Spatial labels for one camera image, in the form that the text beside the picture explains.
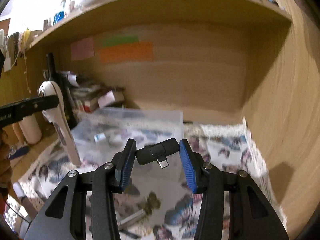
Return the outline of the green sticky note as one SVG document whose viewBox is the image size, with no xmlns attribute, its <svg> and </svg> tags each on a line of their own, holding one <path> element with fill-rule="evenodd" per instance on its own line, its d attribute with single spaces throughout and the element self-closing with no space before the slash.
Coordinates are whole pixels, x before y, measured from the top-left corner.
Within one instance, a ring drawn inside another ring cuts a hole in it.
<svg viewBox="0 0 320 240">
<path fill-rule="evenodd" d="M 121 44 L 128 44 L 128 43 L 136 43 L 139 42 L 138 36 L 135 35 L 120 35 L 120 36 L 111 36 L 111 37 L 104 37 L 100 40 L 101 47 L 112 47 Z"/>
</svg>

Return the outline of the blue beads jar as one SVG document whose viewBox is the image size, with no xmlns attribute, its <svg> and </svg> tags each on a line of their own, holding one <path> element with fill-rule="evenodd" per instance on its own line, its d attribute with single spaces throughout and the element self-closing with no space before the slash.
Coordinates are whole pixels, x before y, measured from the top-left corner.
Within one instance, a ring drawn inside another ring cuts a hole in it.
<svg viewBox="0 0 320 240">
<path fill-rule="evenodd" d="M 57 12 L 57 13 L 54 15 L 53 25 L 56 25 L 58 22 L 60 22 L 61 20 L 63 20 L 63 19 L 64 19 L 64 16 L 65 16 L 65 12 L 64 12 L 64 11 Z"/>
</svg>

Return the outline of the black gold lighter tube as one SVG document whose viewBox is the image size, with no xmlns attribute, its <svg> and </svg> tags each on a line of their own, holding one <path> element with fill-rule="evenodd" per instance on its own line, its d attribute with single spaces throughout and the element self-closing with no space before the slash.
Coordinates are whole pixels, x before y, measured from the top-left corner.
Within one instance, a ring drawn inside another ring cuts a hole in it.
<svg viewBox="0 0 320 240">
<path fill-rule="evenodd" d="M 138 221 L 143 219 L 146 216 L 146 212 L 143 209 L 138 210 L 137 212 L 117 220 L 117 226 L 119 230 L 127 228 L 133 224 L 136 224 Z"/>
</svg>

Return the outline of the clear plastic storage box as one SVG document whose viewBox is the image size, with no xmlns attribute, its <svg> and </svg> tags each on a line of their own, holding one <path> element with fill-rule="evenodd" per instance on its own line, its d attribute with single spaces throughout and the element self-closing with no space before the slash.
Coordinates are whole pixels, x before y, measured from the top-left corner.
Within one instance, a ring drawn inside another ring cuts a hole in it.
<svg viewBox="0 0 320 240">
<path fill-rule="evenodd" d="M 180 140 L 184 132 L 182 111 L 110 107 L 77 117 L 80 121 L 72 136 L 80 159 L 98 166 L 111 161 L 128 139 L 134 139 L 141 149 L 170 138 Z"/>
</svg>

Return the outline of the pink sticky note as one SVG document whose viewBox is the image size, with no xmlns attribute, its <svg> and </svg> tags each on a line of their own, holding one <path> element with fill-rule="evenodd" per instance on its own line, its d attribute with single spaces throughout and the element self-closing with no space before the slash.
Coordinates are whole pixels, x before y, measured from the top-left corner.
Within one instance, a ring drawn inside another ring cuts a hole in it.
<svg viewBox="0 0 320 240">
<path fill-rule="evenodd" d="M 84 38 L 71 44 L 71 60 L 79 61 L 89 59 L 94 56 L 93 37 Z"/>
</svg>

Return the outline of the butterfly print lace cloth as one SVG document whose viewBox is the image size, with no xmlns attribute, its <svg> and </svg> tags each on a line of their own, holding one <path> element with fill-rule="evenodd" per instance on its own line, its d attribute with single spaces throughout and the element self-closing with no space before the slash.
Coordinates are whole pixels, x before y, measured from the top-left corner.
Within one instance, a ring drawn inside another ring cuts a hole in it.
<svg viewBox="0 0 320 240">
<path fill-rule="evenodd" d="M 185 125 L 183 136 L 204 161 L 222 171 L 244 170 L 252 176 L 283 224 L 287 218 L 272 192 L 268 171 L 246 125 Z M 156 163 L 135 164 L 123 194 L 114 195 L 117 219 L 140 209 L 146 216 L 120 231 L 122 239 L 193 239 L 201 208 L 201 195 L 193 194 L 185 181 L 178 154 L 169 157 L 169 167 Z M 82 161 L 78 171 L 98 168 Z M 30 217 L 34 217 L 68 171 L 75 166 L 59 141 L 44 150 L 27 172 L 14 184 L 14 190 Z"/>
</svg>

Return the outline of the orange sticky note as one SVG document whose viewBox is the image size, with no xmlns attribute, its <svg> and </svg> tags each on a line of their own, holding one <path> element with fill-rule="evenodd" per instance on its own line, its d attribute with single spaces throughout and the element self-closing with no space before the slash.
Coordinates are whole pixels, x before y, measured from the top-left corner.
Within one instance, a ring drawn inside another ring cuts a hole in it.
<svg viewBox="0 0 320 240">
<path fill-rule="evenodd" d="M 153 61 L 153 43 L 135 42 L 105 47 L 99 50 L 98 55 L 103 64 Z"/>
</svg>

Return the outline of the stack of books and papers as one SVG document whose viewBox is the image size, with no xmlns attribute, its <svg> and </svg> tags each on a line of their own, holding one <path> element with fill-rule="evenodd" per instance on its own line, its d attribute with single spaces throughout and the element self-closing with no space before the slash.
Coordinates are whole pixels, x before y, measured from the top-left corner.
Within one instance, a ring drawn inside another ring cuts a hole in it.
<svg viewBox="0 0 320 240">
<path fill-rule="evenodd" d="M 74 72 L 59 72 L 66 86 L 72 109 L 92 113 L 98 107 L 98 99 L 109 91 L 122 91 L 120 87 L 107 86 L 84 75 Z"/>
</svg>

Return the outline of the cream ceramic mug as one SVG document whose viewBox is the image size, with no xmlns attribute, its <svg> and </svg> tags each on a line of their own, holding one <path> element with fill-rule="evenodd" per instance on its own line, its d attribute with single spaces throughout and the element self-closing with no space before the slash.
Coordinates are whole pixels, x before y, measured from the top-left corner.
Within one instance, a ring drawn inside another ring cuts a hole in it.
<svg viewBox="0 0 320 240">
<path fill-rule="evenodd" d="M 12 124 L 12 128 L 20 144 L 35 145 L 42 138 L 35 115 L 24 117 L 22 121 Z"/>
</svg>

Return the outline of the dark wine bottle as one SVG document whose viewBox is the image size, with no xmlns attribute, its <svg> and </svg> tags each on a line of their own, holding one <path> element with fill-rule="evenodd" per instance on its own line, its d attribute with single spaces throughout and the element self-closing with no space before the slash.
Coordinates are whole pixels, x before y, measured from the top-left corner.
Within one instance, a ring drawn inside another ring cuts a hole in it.
<svg viewBox="0 0 320 240">
<path fill-rule="evenodd" d="M 63 108 L 65 111 L 67 123 L 69 128 L 73 129 L 77 125 L 77 122 L 74 117 L 71 102 L 68 97 L 65 78 L 63 77 L 62 74 L 56 71 L 53 53 L 52 52 L 48 53 L 46 55 L 46 58 L 47 58 L 47 66 L 48 66 L 48 72 L 49 72 L 49 80 L 56 82 L 61 90 L 61 93 L 63 96 Z"/>
</svg>

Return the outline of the small pink white box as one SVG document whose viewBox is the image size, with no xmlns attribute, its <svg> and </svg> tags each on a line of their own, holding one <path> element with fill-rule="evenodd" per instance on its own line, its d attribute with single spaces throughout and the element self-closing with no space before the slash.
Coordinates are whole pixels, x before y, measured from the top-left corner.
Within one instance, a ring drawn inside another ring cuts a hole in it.
<svg viewBox="0 0 320 240">
<path fill-rule="evenodd" d="M 98 98 L 98 105 L 99 108 L 104 108 L 118 103 L 123 103 L 124 101 L 125 98 L 121 91 L 111 90 Z"/>
</svg>

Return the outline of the black usb-c dongle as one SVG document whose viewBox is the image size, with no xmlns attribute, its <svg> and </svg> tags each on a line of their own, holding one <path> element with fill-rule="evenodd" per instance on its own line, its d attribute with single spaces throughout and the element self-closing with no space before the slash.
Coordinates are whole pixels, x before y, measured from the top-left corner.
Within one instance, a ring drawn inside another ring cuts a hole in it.
<svg viewBox="0 0 320 240">
<path fill-rule="evenodd" d="M 156 161 L 161 168 L 169 166 L 167 157 L 177 153 L 180 146 L 175 138 L 148 145 L 136 151 L 136 158 L 139 165 L 143 166 Z"/>
</svg>

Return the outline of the wooden shelf board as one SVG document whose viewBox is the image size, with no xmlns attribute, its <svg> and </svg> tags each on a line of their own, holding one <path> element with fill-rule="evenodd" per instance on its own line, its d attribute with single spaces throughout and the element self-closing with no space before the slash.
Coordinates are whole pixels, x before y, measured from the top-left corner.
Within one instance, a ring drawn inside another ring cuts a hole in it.
<svg viewBox="0 0 320 240">
<path fill-rule="evenodd" d="M 103 31 L 167 22 L 212 22 L 249 28 L 256 25 L 285 25 L 291 16 L 267 0 L 103 0 L 77 10 L 28 46 L 77 41 Z"/>
</svg>

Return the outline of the white handheld magnifier device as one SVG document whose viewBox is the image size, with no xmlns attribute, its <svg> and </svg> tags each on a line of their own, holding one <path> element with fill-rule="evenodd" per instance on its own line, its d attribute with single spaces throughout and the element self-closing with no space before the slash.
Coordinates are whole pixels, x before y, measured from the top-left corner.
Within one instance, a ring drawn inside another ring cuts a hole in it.
<svg viewBox="0 0 320 240">
<path fill-rule="evenodd" d="M 76 166 L 81 165 L 81 160 L 69 129 L 65 116 L 63 95 L 59 85 L 54 81 L 44 81 L 39 88 L 39 96 L 57 96 L 59 103 L 56 107 L 42 111 L 43 116 L 54 125 L 60 142 L 68 154 L 69 160 Z"/>
</svg>

